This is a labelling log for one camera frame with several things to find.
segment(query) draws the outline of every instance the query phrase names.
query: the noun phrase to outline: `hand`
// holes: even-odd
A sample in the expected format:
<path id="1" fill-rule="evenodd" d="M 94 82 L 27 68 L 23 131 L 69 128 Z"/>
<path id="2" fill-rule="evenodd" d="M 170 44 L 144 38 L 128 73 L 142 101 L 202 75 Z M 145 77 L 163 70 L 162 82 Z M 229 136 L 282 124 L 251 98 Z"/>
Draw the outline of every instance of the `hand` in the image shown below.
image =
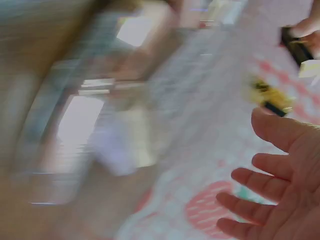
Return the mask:
<path id="1" fill-rule="evenodd" d="M 299 22 L 291 29 L 296 38 L 305 37 L 306 45 L 313 56 L 320 57 L 320 0 L 314 0 L 311 6 L 309 17 Z"/>
<path id="2" fill-rule="evenodd" d="M 238 168 L 231 177 L 276 205 L 219 193 L 217 200 L 249 223 L 221 218 L 217 226 L 239 240 L 319 240 L 320 127 L 260 108 L 253 110 L 251 123 L 261 139 L 288 155 L 258 153 L 252 164 L 270 175 Z"/>

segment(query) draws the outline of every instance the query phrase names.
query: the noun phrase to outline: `black object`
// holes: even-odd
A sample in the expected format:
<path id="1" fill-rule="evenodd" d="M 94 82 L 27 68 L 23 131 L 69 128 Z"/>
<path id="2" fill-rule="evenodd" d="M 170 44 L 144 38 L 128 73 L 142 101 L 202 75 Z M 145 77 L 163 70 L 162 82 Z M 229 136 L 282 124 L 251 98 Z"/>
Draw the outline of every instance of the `black object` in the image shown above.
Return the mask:
<path id="1" fill-rule="evenodd" d="M 284 117 L 285 115 L 287 115 L 284 111 L 282 111 L 281 109 L 277 108 L 275 105 L 273 105 L 269 101 L 264 102 L 263 106 L 266 109 L 269 109 L 271 112 L 273 112 L 276 115 L 278 115 L 279 117 Z"/>
<path id="2" fill-rule="evenodd" d="M 294 61 L 300 68 L 301 64 L 307 60 L 313 60 L 314 57 L 304 45 L 303 40 L 293 37 L 290 34 L 291 27 L 284 26 L 281 28 L 281 44 L 290 52 Z"/>

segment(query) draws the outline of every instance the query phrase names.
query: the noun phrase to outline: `yellow toy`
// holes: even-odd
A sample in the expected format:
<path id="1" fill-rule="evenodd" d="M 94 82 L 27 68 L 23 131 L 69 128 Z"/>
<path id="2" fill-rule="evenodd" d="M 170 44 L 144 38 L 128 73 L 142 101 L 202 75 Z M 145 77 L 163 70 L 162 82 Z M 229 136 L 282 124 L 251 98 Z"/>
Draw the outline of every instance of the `yellow toy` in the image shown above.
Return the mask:
<path id="1" fill-rule="evenodd" d="M 293 109 L 293 98 L 270 86 L 258 76 L 253 76 L 250 81 L 250 98 L 280 117 L 284 117 Z"/>

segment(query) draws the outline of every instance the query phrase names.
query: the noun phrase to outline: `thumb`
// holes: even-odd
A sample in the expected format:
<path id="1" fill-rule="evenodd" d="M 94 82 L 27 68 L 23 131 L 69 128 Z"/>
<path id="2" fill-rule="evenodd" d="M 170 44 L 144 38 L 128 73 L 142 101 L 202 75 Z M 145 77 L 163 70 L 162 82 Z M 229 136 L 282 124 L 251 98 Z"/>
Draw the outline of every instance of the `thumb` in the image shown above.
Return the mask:
<path id="1" fill-rule="evenodd" d="M 320 23 L 313 17 L 306 18 L 291 28 L 291 34 L 295 38 L 302 38 L 320 30 Z"/>
<path id="2" fill-rule="evenodd" d="M 287 153 L 302 135 L 315 130 L 312 125 L 291 118 L 266 114 L 259 107 L 252 112 L 251 124 L 258 137 Z"/>

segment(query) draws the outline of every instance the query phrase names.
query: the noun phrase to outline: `fingernail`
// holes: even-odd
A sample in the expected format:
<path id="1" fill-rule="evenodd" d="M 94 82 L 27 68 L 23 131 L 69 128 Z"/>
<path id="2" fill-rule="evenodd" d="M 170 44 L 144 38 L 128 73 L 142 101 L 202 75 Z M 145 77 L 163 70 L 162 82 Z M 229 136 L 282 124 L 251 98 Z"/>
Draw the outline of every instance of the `fingernail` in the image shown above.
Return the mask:
<path id="1" fill-rule="evenodd" d="M 304 31 L 302 29 L 297 28 L 296 26 L 290 29 L 290 33 L 295 38 L 300 38 L 304 35 Z"/>
<path id="2" fill-rule="evenodd" d="M 255 118 L 262 118 L 265 115 L 268 115 L 268 114 L 261 107 L 256 107 L 252 111 L 252 116 L 254 116 Z"/>

